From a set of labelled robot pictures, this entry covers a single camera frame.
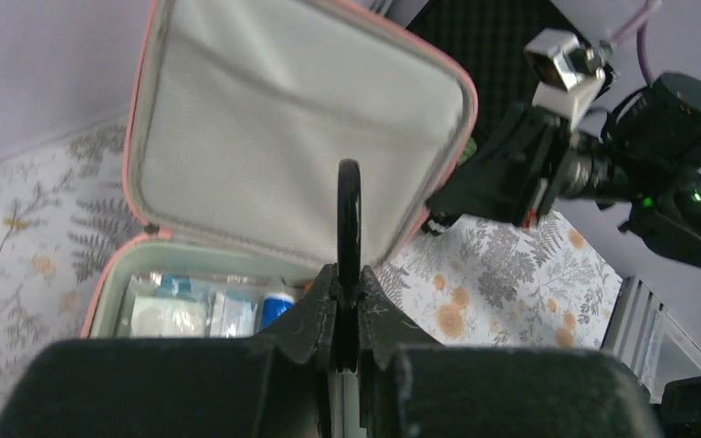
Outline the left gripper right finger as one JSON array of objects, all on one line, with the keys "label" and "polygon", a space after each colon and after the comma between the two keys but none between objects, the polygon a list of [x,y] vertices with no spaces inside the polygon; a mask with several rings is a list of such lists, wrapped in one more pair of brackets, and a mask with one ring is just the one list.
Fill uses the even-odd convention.
[{"label": "left gripper right finger", "polygon": [[659,437],[637,379],[594,349],[446,346],[360,275],[361,426],[370,437]]}]

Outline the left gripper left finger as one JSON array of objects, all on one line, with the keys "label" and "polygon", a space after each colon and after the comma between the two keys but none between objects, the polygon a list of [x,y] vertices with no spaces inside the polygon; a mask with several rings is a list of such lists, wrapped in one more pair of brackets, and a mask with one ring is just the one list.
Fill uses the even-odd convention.
[{"label": "left gripper left finger", "polygon": [[318,341],[336,269],[249,338],[68,339],[29,364],[0,437],[329,437]]}]

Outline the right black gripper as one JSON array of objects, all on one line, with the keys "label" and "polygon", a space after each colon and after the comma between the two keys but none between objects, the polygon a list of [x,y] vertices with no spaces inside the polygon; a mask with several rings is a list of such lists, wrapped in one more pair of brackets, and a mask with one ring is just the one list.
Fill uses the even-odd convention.
[{"label": "right black gripper", "polygon": [[426,202],[435,233],[467,215],[529,228],[565,187],[569,123],[543,108],[512,105],[489,138]]}]

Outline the small blue label bottle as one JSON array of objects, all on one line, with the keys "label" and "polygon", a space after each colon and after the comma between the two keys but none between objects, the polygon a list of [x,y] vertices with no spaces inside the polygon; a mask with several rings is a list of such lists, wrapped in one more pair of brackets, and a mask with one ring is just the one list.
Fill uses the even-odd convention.
[{"label": "small blue label bottle", "polygon": [[268,292],[264,295],[260,315],[260,328],[264,329],[292,308],[295,298],[285,292]]}]

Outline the white blue gauze packet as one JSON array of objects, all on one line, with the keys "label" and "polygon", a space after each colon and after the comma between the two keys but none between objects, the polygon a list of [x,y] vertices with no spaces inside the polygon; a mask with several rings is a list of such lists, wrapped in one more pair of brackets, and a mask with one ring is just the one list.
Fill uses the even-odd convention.
[{"label": "white blue gauze packet", "polygon": [[173,297],[139,296],[134,299],[132,338],[200,338],[207,326],[206,305]]}]

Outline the black handled scissors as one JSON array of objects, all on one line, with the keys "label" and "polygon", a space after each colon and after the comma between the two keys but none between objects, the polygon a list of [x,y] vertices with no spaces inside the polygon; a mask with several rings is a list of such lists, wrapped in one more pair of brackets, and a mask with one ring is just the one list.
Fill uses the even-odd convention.
[{"label": "black handled scissors", "polygon": [[343,302],[354,307],[361,274],[361,171],[357,161],[340,162],[337,197],[338,279]]}]

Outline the pink medicine kit case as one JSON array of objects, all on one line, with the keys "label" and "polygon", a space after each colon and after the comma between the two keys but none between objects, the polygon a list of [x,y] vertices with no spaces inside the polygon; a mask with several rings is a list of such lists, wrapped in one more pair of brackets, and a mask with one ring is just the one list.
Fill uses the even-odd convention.
[{"label": "pink medicine kit case", "polygon": [[155,1],[121,179],[145,231],[99,279],[81,334],[109,337],[131,275],[303,285],[337,257],[340,161],[361,168],[361,261],[425,221],[479,110],[469,75],[351,1]]}]

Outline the white sachets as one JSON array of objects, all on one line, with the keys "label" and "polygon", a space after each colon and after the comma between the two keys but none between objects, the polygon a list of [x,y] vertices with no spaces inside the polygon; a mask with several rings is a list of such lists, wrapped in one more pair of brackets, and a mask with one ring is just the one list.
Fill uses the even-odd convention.
[{"label": "white sachets", "polygon": [[217,292],[208,334],[211,338],[247,338],[258,328],[258,302],[247,297]]}]

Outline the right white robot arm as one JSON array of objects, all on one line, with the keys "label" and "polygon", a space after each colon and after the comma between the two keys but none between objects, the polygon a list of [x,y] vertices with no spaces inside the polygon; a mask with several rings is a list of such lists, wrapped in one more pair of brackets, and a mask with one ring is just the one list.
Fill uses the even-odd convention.
[{"label": "right white robot arm", "polygon": [[659,256],[701,268],[701,81],[666,72],[607,114],[599,135],[529,104],[427,201],[424,231],[463,216],[531,228],[558,200],[631,206],[619,225]]}]

